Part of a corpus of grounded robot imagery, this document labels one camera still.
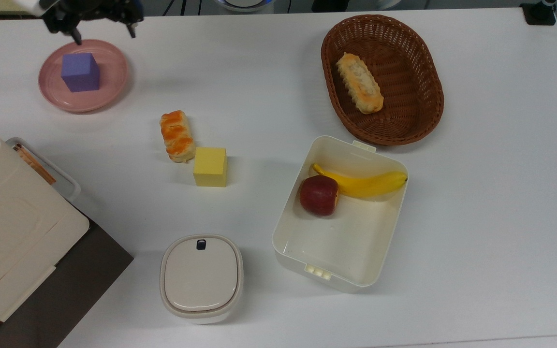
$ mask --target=black clamp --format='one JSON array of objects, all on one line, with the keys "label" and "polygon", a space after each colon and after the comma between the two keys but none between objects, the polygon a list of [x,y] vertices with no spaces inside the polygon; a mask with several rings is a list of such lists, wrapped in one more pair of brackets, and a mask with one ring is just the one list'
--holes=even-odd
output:
[{"label": "black clamp", "polygon": [[51,33],[62,32],[81,44],[77,26],[82,20],[108,18],[126,25],[131,37],[134,28],[143,20],[143,6],[140,0],[40,0],[46,9],[42,15],[44,24]]},{"label": "black clamp", "polygon": [[531,26],[553,26],[556,23],[557,0],[541,0],[538,4],[521,4],[526,22]]}]

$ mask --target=pink plate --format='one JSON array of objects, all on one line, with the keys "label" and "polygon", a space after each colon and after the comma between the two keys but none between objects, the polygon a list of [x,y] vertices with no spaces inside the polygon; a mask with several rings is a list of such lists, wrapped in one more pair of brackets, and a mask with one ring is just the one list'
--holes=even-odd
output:
[{"label": "pink plate", "polygon": [[[72,93],[61,78],[61,61],[70,53],[90,52],[100,68],[99,90]],[[53,52],[40,69],[38,85],[40,92],[62,110],[73,113],[89,112],[111,103],[126,86],[128,63],[123,53],[115,46],[101,40],[83,40],[78,46],[74,42]]]}]

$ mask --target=container lid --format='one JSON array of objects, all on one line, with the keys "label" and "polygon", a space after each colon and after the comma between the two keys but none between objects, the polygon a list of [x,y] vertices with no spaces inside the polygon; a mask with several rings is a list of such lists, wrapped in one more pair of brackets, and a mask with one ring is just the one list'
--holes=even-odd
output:
[{"label": "container lid", "polygon": [[238,284],[234,249],[219,238],[178,243],[164,265],[164,295],[183,311],[208,311],[227,304]]}]

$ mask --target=white table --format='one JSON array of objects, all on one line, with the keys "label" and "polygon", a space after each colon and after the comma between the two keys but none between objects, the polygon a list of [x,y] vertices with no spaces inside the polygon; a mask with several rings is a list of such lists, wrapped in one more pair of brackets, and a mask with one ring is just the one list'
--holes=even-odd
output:
[{"label": "white table", "polygon": [[[427,42],[446,97],[439,126],[378,148],[410,186],[380,280],[344,294],[276,261],[271,235],[315,137],[353,137],[331,107],[323,36],[349,14],[108,20],[84,38],[131,65],[124,98],[71,115],[40,95],[44,59],[71,40],[0,22],[0,137],[22,137],[79,181],[75,204],[135,260],[63,347],[371,347],[557,335],[557,24],[520,9],[385,13]],[[225,147],[228,187],[198,188],[158,126],[182,109],[198,145]],[[159,296],[163,252],[194,233],[234,240],[242,306],[196,326]]]},{"label": "white table", "polygon": [[496,339],[490,341],[418,344],[403,348],[557,348],[557,336]]}]

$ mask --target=toy bread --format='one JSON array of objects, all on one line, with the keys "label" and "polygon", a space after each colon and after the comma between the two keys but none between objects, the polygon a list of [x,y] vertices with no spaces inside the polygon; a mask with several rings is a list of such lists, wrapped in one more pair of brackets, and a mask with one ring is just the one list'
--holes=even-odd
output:
[{"label": "toy bread", "polygon": [[352,53],[343,53],[343,57],[337,62],[337,67],[347,93],[360,112],[369,114],[381,110],[384,97],[365,62]]},{"label": "toy bread", "polygon": [[183,111],[164,114],[161,117],[161,133],[166,152],[172,161],[188,162],[195,157],[195,142]]}]

